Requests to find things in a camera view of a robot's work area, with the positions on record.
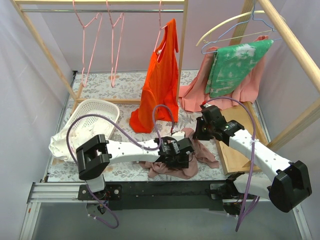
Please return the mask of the dusty pink graphic t-shirt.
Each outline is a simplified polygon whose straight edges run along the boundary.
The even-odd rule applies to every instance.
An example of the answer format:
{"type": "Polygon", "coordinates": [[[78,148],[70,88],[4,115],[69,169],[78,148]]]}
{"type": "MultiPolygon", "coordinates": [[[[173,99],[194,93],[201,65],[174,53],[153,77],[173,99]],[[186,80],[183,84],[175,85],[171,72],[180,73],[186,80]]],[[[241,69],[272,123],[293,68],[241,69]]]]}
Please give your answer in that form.
{"type": "Polygon", "coordinates": [[[188,180],[198,173],[198,163],[206,164],[211,169],[219,168],[220,164],[216,160],[215,155],[212,154],[199,140],[193,139],[195,131],[190,127],[185,127],[182,131],[185,133],[185,136],[192,141],[194,148],[194,152],[188,155],[188,168],[172,168],[162,162],[139,162],[139,165],[143,169],[148,170],[147,175],[149,178],[154,178],[155,176],[162,174],[188,180]]]}

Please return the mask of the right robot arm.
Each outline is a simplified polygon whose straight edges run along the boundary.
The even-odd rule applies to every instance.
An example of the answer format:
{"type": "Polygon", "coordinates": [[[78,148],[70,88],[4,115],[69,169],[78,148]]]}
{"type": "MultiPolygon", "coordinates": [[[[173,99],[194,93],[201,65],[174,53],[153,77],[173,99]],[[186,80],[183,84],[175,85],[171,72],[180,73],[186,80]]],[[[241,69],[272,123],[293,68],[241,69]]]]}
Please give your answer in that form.
{"type": "Polygon", "coordinates": [[[226,121],[215,105],[202,105],[201,117],[197,118],[194,139],[215,139],[236,150],[262,170],[266,179],[244,172],[229,176],[224,186],[216,192],[237,199],[248,193],[270,200],[284,213],[288,213],[312,194],[307,166],[300,160],[292,162],[276,154],[235,120],[226,121]]]}

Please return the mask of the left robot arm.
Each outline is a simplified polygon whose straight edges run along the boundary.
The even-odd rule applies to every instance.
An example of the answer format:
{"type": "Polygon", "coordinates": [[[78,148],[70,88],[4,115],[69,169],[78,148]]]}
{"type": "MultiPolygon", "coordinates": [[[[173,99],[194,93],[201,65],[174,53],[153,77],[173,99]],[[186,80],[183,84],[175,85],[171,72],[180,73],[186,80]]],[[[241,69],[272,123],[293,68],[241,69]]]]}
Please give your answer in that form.
{"type": "Polygon", "coordinates": [[[76,149],[79,179],[89,186],[95,200],[106,196],[103,171],[109,165],[127,162],[164,163],[169,168],[188,168],[194,152],[188,137],[175,139],[170,136],[155,138],[137,144],[108,140],[98,134],[76,149]]]}

